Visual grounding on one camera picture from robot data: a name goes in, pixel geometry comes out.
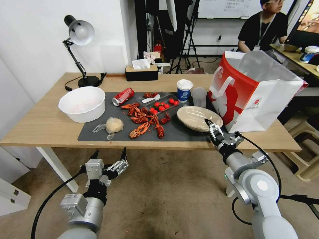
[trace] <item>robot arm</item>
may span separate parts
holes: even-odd
[[[69,214],[68,225],[71,229],[58,239],[96,239],[103,220],[103,208],[106,205],[107,187],[111,180],[119,176],[128,167],[126,148],[121,158],[113,165],[104,165],[102,159],[91,158],[86,164],[88,190],[83,194],[67,194],[61,207]]]
[[[279,188],[275,179],[268,173],[256,169],[268,161],[260,151],[251,158],[244,156],[236,149],[243,141],[239,136],[224,138],[220,127],[205,119],[209,126],[211,140],[217,151],[223,156],[228,166],[225,176],[238,198],[245,204],[251,204],[255,212],[252,218],[252,228],[258,239],[297,239],[292,225],[284,219],[279,211],[276,200]]]

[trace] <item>eyeglasses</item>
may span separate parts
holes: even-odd
[[[281,2],[284,2],[285,0],[274,0],[274,1],[269,1],[267,2],[266,4],[269,4],[269,3],[275,3],[275,4],[279,4]]]

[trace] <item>paper bag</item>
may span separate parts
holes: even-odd
[[[229,133],[262,131],[271,126],[303,85],[301,78],[263,51],[226,51],[208,98]]]

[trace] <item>table leg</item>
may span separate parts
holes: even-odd
[[[72,177],[71,174],[68,172],[68,170],[64,167],[63,163],[60,161],[58,156],[53,152],[52,148],[50,147],[36,147],[36,148],[64,182]],[[79,185],[74,180],[69,182],[67,186],[74,193],[76,193],[79,188]]]

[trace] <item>lamp shade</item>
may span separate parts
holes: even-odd
[[[64,18],[64,22],[69,27],[69,35],[76,45],[87,45],[94,37],[94,27],[83,20],[77,20],[71,15]]]

